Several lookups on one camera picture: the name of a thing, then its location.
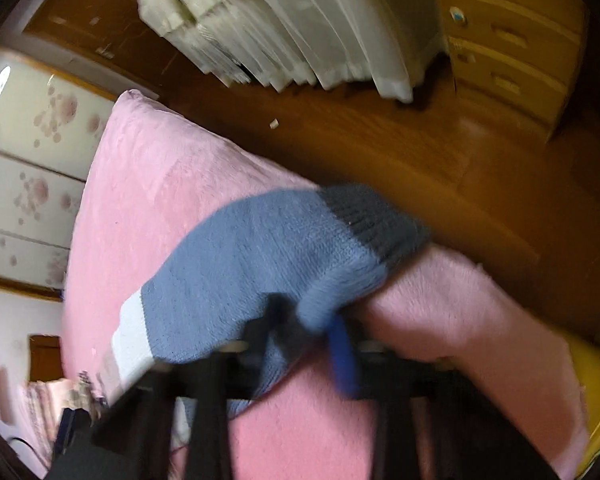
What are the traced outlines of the colour block knit sweater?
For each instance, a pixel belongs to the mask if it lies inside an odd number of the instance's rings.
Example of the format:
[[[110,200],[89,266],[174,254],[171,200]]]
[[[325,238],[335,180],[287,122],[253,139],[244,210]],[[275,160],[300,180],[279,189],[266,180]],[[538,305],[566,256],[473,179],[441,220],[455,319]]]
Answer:
[[[184,237],[122,304],[102,368],[110,400],[157,361],[184,363],[273,309],[257,394],[271,390],[334,315],[384,286],[426,226],[362,184],[280,188],[235,200]]]

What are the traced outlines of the folded pink quilt stack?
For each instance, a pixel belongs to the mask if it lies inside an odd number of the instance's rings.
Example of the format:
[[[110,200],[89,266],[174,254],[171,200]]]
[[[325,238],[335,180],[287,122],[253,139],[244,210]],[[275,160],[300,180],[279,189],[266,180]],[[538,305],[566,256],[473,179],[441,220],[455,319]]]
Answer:
[[[26,382],[17,389],[17,414],[20,417],[23,437],[48,471],[52,463],[53,446],[66,408],[83,408],[98,419],[102,414],[102,399],[96,396],[93,384],[83,372],[78,379],[61,378],[52,382]]]

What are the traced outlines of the yellow object under bed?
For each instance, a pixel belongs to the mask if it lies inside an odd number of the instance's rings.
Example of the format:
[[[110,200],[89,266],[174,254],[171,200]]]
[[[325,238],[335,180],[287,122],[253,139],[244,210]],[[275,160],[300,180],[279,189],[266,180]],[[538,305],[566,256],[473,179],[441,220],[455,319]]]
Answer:
[[[559,477],[600,479],[600,348],[561,330],[569,363],[560,368]]]

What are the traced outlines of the pink bed blanket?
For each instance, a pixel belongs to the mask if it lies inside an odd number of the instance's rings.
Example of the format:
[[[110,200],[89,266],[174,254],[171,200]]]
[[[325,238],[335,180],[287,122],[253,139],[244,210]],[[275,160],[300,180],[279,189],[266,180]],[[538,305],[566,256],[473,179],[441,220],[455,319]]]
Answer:
[[[349,401],[318,340],[350,307],[409,359],[457,360],[571,479],[588,445],[568,344],[478,264],[364,185],[320,188],[136,90],[117,99],[69,252],[62,364],[107,396],[153,359],[235,339],[270,299],[290,307],[258,398],[230,409],[241,479],[364,479],[372,404]]]

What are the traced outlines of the floral sliding wardrobe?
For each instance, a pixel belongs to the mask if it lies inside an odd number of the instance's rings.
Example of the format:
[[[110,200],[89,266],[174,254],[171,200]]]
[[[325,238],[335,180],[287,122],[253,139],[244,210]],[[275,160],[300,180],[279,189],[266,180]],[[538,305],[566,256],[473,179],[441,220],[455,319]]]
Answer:
[[[0,47],[0,286],[58,298],[116,95]]]

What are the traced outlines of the wooden drawer desk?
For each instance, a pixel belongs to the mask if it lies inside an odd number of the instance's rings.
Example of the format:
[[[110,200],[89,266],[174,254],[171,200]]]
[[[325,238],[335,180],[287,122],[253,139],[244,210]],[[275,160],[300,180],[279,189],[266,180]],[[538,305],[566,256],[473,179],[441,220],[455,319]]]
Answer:
[[[437,0],[458,96],[547,141],[582,63],[583,0]]]

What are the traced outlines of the cream lace covered furniture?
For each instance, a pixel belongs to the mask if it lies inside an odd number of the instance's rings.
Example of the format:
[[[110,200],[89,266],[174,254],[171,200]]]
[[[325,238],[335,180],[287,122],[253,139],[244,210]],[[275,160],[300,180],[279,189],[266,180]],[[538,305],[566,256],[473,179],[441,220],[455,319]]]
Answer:
[[[140,18],[223,84],[373,81],[412,102],[444,51],[434,0],[137,0]]]

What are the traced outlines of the dark brown wooden door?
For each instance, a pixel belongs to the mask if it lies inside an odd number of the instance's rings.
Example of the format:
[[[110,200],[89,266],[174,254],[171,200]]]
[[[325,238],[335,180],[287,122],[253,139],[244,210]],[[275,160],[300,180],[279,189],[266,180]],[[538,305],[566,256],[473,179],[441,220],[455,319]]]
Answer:
[[[185,62],[140,19],[136,0],[44,0],[24,31],[154,90]]]

